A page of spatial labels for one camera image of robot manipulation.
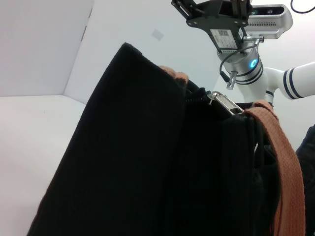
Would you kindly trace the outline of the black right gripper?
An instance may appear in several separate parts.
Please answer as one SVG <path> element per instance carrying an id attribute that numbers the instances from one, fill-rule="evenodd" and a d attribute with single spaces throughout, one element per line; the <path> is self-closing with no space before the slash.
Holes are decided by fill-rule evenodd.
<path id="1" fill-rule="evenodd" d="M 242 48 L 249 19 L 248 0 L 186 0 L 184 7 L 187 25 L 206 32 L 219 52 Z"/>

